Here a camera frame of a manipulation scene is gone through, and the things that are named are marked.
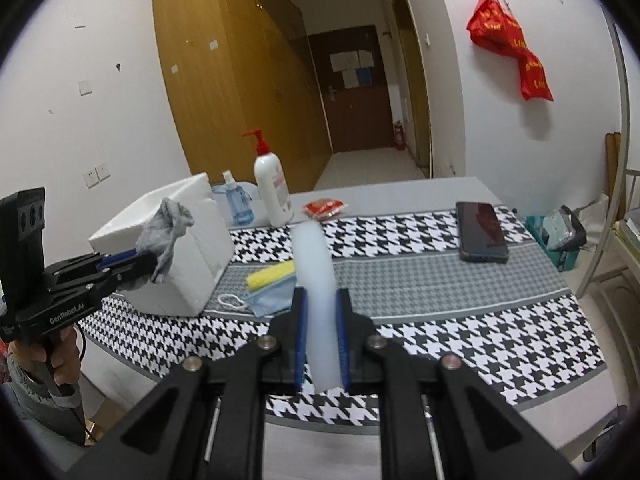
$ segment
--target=white pump bottle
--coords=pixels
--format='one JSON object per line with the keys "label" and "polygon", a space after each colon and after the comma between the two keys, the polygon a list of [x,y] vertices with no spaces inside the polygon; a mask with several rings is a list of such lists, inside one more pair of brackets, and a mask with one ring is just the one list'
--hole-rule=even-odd
{"label": "white pump bottle", "polygon": [[262,140],[260,130],[252,130],[243,135],[246,136],[255,136],[258,139],[255,145],[258,155],[254,163],[255,182],[260,189],[260,198],[264,202],[269,222],[274,227],[281,227],[293,218],[289,188],[282,172],[282,164]]}

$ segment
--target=metal screw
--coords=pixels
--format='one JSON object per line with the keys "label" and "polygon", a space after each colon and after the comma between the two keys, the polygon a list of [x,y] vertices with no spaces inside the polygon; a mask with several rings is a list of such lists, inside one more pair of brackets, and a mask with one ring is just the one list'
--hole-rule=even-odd
{"label": "metal screw", "polygon": [[367,346],[374,350],[380,350],[386,346],[386,337],[383,337],[380,334],[370,335],[367,337]]}
{"label": "metal screw", "polygon": [[446,354],[442,357],[442,366],[447,370],[458,370],[462,366],[462,359],[455,354]]}
{"label": "metal screw", "polygon": [[187,357],[182,362],[182,368],[184,368],[188,372],[197,372],[202,368],[202,359],[196,356]]}
{"label": "metal screw", "polygon": [[256,343],[262,350],[272,350],[276,348],[278,340],[274,336],[267,334],[259,337]]}

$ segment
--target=wooden cabinet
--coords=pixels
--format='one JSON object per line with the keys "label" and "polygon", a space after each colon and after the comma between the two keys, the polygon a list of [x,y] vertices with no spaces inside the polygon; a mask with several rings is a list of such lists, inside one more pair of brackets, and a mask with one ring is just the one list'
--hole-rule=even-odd
{"label": "wooden cabinet", "polygon": [[300,10],[289,0],[153,0],[153,8],[191,171],[254,181],[254,141],[241,134],[260,128],[290,191],[311,190],[331,148]]}

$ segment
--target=yellow sponge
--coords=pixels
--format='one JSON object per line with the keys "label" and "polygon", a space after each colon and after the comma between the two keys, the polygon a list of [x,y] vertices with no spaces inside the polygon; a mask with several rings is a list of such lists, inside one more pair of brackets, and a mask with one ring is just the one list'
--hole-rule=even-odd
{"label": "yellow sponge", "polygon": [[296,272],[293,266],[293,260],[287,260],[267,267],[266,269],[257,270],[246,277],[246,286],[249,290],[255,290],[262,286],[269,285],[280,278],[289,276]]}

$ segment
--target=human hand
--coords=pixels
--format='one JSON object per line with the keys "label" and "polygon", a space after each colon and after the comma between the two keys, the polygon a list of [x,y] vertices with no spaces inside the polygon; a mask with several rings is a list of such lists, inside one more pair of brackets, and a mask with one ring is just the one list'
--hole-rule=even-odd
{"label": "human hand", "polygon": [[[80,352],[76,346],[78,334],[72,326],[60,331],[60,343],[51,355],[53,379],[56,384],[76,384],[80,378]],[[27,372],[30,377],[38,379],[35,374],[34,362],[45,362],[47,352],[39,344],[27,345],[25,342],[14,341],[10,344],[10,351],[14,354],[16,364]]]}

